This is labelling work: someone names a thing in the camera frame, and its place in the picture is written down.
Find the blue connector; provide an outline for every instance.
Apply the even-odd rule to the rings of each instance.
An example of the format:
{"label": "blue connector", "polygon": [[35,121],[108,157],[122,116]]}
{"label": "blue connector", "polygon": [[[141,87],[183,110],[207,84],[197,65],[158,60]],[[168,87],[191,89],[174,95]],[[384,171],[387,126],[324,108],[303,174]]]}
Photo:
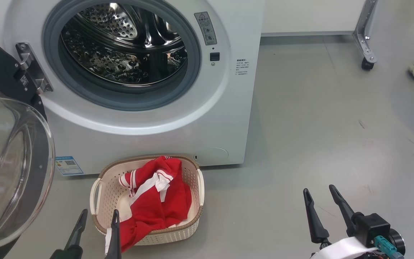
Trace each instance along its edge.
{"label": "blue connector", "polygon": [[387,254],[391,259],[404,259],[404,256],[397,252],[396,247],[389,243],[383,236],[375,237],[375,246],[380,249],[381,252]]}

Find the metal stand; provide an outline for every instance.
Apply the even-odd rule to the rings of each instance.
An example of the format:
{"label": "metal stand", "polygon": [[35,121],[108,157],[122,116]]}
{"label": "metal stand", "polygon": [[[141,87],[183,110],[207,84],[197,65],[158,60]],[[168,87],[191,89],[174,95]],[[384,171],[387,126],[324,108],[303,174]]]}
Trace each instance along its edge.
{"label": "metal stand", "polygon": [[365,1],[365,5],[363,5],[363,10],[360,14],[359,21],[355,27],[354,33],[352,34],[355,42],[361,49],[364,56],[362,61],[362,69],[364,70],[371,70],[373,68],[373,65],[376,63],[375,54],[373,54],[373,51],[370,49],[367,43],[367,40],[369,40],[370,37],[365,35],[365,29],[377,2],[378,0]]}

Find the floor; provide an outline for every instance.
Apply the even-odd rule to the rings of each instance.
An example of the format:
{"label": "floor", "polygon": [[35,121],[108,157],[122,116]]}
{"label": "floor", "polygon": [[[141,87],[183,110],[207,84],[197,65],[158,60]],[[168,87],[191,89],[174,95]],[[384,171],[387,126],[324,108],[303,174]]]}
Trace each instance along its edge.
{"label": "floor", "polygon": [[[132,259],[309,258],[302,190],[307,187],[332,242],[346,237],[329,184],[356,211],[378,213],[414,258],[414,1],[381,0],[371,49],[360,69],[349,37],[263,38],[246,162],[205,168],[205,210],[191,238],[134,247]],[[62,249],[95,177],[56,174],[36,221],[7,258],[49,258]],[[104,257],[91,218],[83,258]]]}

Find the door hinge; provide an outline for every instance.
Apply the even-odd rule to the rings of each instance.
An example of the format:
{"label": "door hinge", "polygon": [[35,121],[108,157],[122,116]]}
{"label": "door hinge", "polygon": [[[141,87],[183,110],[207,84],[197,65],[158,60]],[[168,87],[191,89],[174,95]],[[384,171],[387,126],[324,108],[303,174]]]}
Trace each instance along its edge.
{"label": "door hinge", "polygon": [[20,42],[15,45],[15,48],[17,49],[18,56],[22,60],[22,62],[20,62],[20,68],[25,70],[33,79],[38,95],[43,92],[52,92],[53,89],[51,84],[36,60],[36,56],[31,50],[30,45],[27,42]]}

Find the warning label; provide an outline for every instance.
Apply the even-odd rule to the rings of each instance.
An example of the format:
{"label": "warning label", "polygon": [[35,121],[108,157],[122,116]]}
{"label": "warning label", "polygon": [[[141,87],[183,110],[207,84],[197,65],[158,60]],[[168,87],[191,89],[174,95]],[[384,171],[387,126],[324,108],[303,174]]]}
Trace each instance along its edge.
{"label": "warning label", "polygon": [[247,59],[237,59],[236,60],[236,75],[243,76],[248,74],[248,67],[250,63]]}
{"label": "warning label", "polygon": [[207,12],[194,13],[197,23],[201,28],[202,34],[204,34],[204,41],[206,45],[215,45],[217,44],[217,37],[215,36],[215,31],[213,30],[212,21]]}

